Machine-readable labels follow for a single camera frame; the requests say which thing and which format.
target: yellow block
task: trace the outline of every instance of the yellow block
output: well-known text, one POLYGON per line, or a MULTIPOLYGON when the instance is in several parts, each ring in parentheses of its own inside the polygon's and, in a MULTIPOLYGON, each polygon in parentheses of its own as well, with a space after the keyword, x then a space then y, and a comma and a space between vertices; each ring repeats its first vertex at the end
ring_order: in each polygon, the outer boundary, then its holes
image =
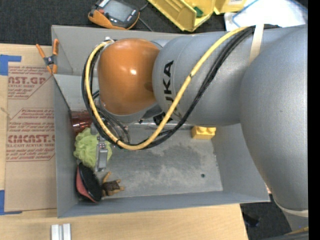
POLYGON ((197 140, 210 140, 216 135, 215 127, 194 126, 191 130, 192 138, 197 140))

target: black and red object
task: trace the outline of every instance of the black and red object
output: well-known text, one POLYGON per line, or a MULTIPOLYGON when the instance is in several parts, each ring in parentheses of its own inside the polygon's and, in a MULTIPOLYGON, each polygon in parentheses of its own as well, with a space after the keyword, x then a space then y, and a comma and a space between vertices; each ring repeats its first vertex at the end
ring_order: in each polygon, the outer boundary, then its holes
POLYGON ((139 8, 121 0, 98 0, 88 14, 91 22, 116 30, 129 30, 139 19, 139 8))
POLYGON ((75 187, 84 199, 97 203, 102 198, 102 188, 94 171, 79 163, 76 169, 75 187))

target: small brown object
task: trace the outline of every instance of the small brown object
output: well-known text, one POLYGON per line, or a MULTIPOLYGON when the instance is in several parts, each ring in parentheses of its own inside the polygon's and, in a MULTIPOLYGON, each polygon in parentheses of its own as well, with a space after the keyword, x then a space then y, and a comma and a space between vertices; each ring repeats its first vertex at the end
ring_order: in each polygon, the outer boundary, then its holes
POLYGON ((124 186, 119 186, 121 179, 107 181, 111 172, 109 171, 103 178, 102 181, 102 195, 105 196, 112 196, 120 191, 124 191, 124 186))

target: handheld meter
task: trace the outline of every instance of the handheld meter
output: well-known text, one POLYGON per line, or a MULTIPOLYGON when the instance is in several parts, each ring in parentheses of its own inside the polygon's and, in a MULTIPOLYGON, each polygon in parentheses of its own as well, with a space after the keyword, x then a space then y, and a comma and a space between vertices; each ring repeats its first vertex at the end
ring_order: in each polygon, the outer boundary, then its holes
POLYGON ((139 8, 121 0, 98 0, 89 12, 91 22, 107 28, 128 30, 138 21, 139 8))

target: metal bracket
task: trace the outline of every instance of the metal bracket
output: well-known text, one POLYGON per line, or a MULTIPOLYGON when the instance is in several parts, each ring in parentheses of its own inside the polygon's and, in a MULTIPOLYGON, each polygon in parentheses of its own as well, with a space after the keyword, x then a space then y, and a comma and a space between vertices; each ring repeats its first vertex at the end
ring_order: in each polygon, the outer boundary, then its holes
POLYGON ((97 140, 98 144, 96 145, 96 162, 94 170, 96 172, 101 172, 107 168, 108 149, 105 139, 101 135, 98 135, 97 140))
POLYGON ((71 224, 51 225, 50 240, 71 240, 71 224))

